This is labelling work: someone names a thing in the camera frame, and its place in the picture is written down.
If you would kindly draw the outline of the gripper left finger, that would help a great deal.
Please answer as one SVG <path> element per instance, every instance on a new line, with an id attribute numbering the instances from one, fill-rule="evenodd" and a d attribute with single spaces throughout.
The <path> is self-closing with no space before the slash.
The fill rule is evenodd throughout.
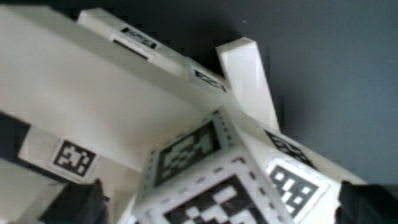
<path id="1" fill-rule="evenodd" d="M 102 181 L 70 184 L 40 216 L 45 224 L 109 224 Z"/>

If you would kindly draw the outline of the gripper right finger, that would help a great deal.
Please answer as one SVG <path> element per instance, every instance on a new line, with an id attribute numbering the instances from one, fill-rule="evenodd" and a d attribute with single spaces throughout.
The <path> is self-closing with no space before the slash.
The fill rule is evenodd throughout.
<path id="1" fill-rule="evenodd" d="M 335 224 L 398 224 L 398 198 L 379 184 L 342 182 Z"/>

